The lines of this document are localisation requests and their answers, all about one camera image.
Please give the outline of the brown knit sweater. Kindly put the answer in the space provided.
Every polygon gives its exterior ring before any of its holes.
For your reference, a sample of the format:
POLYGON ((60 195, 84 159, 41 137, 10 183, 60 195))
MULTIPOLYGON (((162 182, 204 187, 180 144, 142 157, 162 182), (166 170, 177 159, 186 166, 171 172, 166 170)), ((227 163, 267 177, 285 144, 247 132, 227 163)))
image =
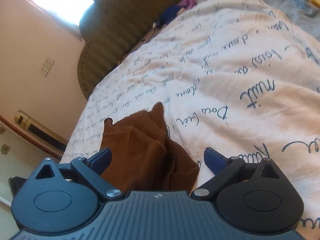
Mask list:
POLYGON ((111 150, 111 163, 101 177, 120 191, 188 191, 199 167, 170 139, 162 103, 118 122, 104 121, 101 148, 111 150))

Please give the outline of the gold black bedside device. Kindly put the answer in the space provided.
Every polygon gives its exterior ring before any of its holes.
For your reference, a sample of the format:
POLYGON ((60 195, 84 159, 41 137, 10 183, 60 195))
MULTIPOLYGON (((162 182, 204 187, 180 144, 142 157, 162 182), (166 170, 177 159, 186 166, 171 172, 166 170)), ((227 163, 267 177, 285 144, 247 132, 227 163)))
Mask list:
POLYGON ((68 144, 68 141, 66 139, 48 129, 46 126, 30 117, 24 111, 17 111, 14 120, 16 124, 20 126, 20 128, 24 129, 31 135, 37 137, 38 139, 42 140, 43 142, 61 152, 65 151, 68 144))

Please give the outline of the white script-print bedspread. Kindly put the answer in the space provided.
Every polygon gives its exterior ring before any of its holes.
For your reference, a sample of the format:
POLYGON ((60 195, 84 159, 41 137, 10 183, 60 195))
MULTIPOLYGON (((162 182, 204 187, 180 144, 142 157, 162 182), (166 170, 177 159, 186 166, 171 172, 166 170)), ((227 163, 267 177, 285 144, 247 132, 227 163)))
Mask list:
POLYGON ((103 121, 164 106, 172 140, 213 173, 212 147, 271 158, 304 202, 298 232, 319 239, 319 42, 263 0, 206 0, 176 17, 93 90, 62 161, 90 157, 103 121))

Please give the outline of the olive green padded headboard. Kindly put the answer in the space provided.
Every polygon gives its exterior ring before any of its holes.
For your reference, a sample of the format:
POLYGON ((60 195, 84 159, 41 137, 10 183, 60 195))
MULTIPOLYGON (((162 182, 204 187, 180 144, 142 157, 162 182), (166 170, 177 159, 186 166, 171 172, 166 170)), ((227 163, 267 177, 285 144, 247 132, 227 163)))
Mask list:
POLYGON ((80 20, 85 41, 78 62, 78 82, 84 97, 151 29, 171 5, 180 0, 93 0, 80 20))

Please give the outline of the blue garment by headboard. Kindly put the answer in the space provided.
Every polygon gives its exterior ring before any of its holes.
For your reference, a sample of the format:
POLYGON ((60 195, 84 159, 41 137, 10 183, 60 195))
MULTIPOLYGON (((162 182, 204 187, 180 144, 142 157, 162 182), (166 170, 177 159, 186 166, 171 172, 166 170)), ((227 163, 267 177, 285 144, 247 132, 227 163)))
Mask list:
POLYGON ((176 18, 179 12, 183 12, 185 8, 180 5, 175 5, 169 7, 165 12, 163 12, 157 21, 157 26, 161 27, 163 25, 168 25, 172 20, 176 18))

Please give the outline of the light blue blanket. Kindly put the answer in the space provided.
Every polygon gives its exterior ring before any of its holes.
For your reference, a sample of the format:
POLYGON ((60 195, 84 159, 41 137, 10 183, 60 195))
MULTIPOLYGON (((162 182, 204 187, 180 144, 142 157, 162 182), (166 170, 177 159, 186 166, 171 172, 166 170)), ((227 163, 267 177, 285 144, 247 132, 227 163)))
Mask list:
POLYGON ((319 40, 319 8, 309 0, 263 0, 281 10, 289 20, 319 40))

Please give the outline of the white wall socket pair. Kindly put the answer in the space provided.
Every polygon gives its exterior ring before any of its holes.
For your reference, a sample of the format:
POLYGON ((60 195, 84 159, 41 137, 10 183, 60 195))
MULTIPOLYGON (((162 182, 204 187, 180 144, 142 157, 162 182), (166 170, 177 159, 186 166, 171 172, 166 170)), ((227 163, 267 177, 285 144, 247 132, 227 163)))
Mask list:
POLYGON ((48 75, 48 73, 54 63, 55 63, 55 61, 52 58, 46 57, 45 61, 43 62, 42 66, 39 70, 39 74, 43 77, 47 77, 47 75, 48 75))

